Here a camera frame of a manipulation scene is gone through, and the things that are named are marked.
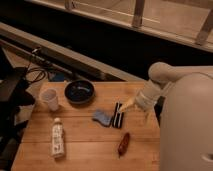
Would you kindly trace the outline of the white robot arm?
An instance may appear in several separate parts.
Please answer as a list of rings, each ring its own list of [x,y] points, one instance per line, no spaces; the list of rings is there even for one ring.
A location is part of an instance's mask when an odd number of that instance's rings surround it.
[[[160,114],[159,171],[213,171],[213,66],[152,64],[149,81],[125,102]]]

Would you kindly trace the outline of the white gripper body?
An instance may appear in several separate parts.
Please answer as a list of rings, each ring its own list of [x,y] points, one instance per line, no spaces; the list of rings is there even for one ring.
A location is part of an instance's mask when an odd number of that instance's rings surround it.
[[[142,110],[151,110],[156,105],[163,106],[165,101],[165,84],[148,80],[135,97],[136,104]]]

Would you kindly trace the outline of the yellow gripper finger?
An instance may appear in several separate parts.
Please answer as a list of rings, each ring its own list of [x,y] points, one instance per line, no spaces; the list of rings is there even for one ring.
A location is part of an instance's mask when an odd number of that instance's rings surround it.
[[[148,118],[149,118],[149,114],[150,114],[151,110],[147,110],[145,111],[145,114],[144,114],[144,123],[146,124],[147,121],[148,121]]]
[[[127,109],[132,108],[135,105],[135,99],[130,98],[125,103],[122,104],[122,106],[119,108],[119,112],[125,112]]]

